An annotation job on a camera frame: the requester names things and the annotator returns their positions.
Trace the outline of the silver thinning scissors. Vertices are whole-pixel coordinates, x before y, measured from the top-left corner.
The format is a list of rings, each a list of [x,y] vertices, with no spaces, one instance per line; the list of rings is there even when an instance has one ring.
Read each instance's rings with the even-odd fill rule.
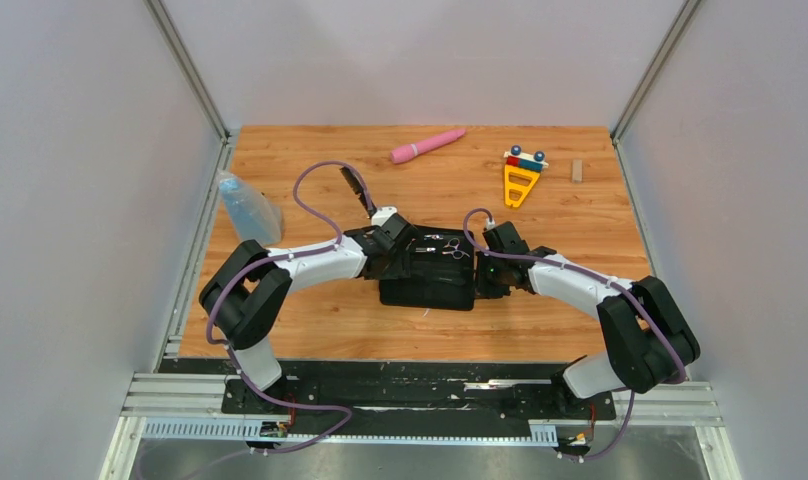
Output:
[[[462,242],[459,238],[451,238],[442,247],[441,254],[450,256],[455,260],[461,260],[470,256],[470,254],[463,249]]]

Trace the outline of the black zip tool case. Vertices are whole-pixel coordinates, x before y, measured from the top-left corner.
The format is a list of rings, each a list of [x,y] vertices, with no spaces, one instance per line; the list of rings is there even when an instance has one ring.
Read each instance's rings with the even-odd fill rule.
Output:
[[[442,234],[442,247],[451,239],[459,238],[469,257],[455,260],[436,253],[412,253],[412,273],[409,279],[379,282],[379,300],[386,306],[470,311],[475,303],[474,247],[459,229],[419,225],[414,240],[424,234]]]

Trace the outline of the black barber comb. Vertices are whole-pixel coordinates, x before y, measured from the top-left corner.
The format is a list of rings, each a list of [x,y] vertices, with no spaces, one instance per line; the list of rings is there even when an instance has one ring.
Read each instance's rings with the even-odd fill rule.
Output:
[[[342,166],[339,171],[351,188],[352,192],[358,198],[361,206],[366,211],[367,216],[371,218],[377,212],[377,207],[374,205],[371,199],[370,192],[362,179],[362,176],[356,169],[349,166]]]

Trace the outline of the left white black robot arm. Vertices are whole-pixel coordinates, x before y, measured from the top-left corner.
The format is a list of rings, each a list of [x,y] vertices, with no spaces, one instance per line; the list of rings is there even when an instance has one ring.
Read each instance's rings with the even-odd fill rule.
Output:
[[[251,383],[248,400],[263,413],[278,411],[286,400],[269,339],[286,298],[336,280],[402,275],[418,229],[395,208],[383,207],[369,226],[335,233],[329,241],[286,249],[244,241],[199,293],[208,314],[207,340],[227,347]]]

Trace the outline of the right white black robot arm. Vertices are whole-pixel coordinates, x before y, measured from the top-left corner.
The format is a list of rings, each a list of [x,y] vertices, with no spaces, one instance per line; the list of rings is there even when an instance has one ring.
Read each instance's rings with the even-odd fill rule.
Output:
[[[600,393],[646,393],[662,383],[680,383],[701,347],[666,284],[655,276],[630,280],[582,267],[556,251],[529,248],[510,222],[483,232],[477,280],[493,296],[510,289],[553,298],[599,323],[602,353],[569,363],[556,376],[551,403],[576,417]]]

